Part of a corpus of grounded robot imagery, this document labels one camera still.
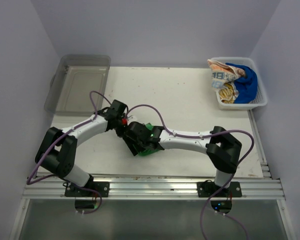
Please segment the green microfiber towel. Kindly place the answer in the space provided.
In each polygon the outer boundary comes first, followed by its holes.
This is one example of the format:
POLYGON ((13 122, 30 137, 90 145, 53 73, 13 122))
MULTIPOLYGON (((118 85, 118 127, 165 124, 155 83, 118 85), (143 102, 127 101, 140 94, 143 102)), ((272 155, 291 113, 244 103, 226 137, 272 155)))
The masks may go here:
POLYGON ((147 135, 138 140, 138 144, 142 149, 139 151, 138 155, 148 156, 158 151, 163 151, 164 148, 160 145, 160 135, 164 130, 164 127, 152 125, 151 123, 143 124, 143 126, 147 130, 147 135))

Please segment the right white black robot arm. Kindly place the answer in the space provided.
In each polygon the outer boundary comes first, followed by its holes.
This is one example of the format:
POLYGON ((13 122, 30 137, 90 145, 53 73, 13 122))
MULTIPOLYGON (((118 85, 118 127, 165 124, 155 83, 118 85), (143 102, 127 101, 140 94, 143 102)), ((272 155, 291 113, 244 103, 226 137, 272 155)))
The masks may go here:
POLYGON ((237 171, 242 143, 223 127, 212 131, 182 132, 133 121, 123 131, 123 140, 133 155, 147 151, 186 150, 205 154, 216 168, 213 192, 225 196, 231 190, 231 176, 237 171))

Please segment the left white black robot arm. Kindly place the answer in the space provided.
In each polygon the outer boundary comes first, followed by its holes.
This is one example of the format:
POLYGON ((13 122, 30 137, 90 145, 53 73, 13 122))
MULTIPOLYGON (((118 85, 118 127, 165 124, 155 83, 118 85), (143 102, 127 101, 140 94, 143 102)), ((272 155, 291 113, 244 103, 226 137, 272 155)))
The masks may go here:
POLYGON ((35 156, 36 167, 42 167, 74 185, 82 196, 93 193, 92 176, 75 164, 76 151, 92 137, 110 130, 120 131, 127 125, 128 106, 113 100, 110 107, 96 111, 88 119, 66 128, 47 130, 35 156))

